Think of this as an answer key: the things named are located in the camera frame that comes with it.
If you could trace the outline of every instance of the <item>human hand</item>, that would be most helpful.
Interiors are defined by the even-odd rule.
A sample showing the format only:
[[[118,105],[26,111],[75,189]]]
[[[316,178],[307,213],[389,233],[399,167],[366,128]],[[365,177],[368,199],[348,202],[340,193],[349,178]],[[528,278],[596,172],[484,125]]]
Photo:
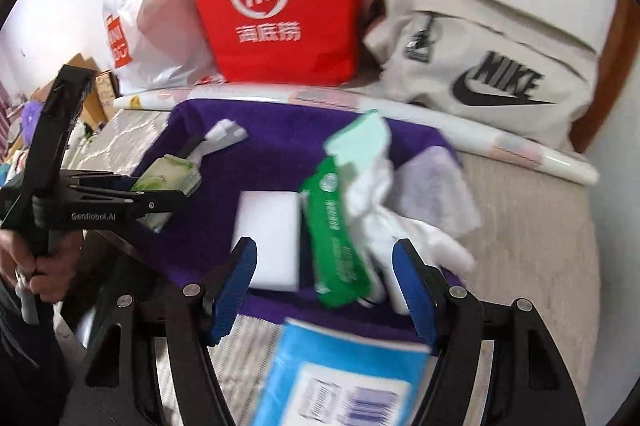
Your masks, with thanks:
[[[0,274],[15,286],[16,267],[28,276],[35,272],[29,284],[31,292],[45,303],[56,303],[65,297],[76,274],[83,242],[82,231],[73,231],[62,237],[54,254],[34,258],[20,234],[0,230]]]

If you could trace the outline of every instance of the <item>patterned tablecloth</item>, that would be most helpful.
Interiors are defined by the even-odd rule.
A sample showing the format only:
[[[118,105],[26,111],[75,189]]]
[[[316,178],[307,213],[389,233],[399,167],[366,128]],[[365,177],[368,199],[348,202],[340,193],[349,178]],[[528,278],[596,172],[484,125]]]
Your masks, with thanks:
[[[130,174],[167,118],[168,112],[119,112],[70,167]],[[482,300],[533,301],[583,398],[600,310],[598,251],[586,188],[485,157],[460,156],[483,222],[462,240],[478,261],[466,284]],[[60,333],[71,340],[68,332]],[[231,335],[211,351],[239,426],[251,419],[279,333],[278,325],[240,316]],[[181,424],[166,342],[157,340],[156,352],[162,401],[171,424]],[[467,425],[480,424],[491,352],[489,343],[483,346]]]

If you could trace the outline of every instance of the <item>nike swoosh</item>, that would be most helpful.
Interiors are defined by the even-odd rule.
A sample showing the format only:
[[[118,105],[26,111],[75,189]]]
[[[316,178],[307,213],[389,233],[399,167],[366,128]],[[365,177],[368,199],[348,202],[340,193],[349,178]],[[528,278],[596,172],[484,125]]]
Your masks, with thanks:
[[[459,102],[467,106],[513,106],[514,104],[553,104],[551,101],[536,101],[535,99],[513,98],[494,94],[480,94],[466,86],[467,72],[456,79],[451,85],[451,93]]]

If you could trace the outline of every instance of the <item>person's leg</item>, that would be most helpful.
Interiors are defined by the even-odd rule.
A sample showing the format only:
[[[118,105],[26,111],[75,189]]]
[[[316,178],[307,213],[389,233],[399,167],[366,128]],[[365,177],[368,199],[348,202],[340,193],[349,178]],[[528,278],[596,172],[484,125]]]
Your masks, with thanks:
[[[0,280],[0,350],[8,365],[0,370],[3,386],[9,380],[15,385],[10,391],[18,400],[14,408],[24,408],[22,424],[58,424],[71,382],[53,330],[53,306],[37,307],[40,324],[26,324],[19,298]]]

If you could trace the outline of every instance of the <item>white tube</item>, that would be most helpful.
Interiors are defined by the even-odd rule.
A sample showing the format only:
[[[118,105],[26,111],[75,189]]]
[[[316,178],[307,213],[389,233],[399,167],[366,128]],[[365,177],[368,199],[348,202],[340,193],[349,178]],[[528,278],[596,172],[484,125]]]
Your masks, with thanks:
[[[187,99],[231,99],[318,106],[364,113],[379,110],[389,119],[433,126],[459,151],[517,164],[585,186],[598,182],[598,171],[585,160],[568,156],[523,137],[479,122],[429,110],[421,106],[376,99],[346,90],[300,85],[226,83],[150,90],[116,99],[113,106],[142,110],[172,110]]]

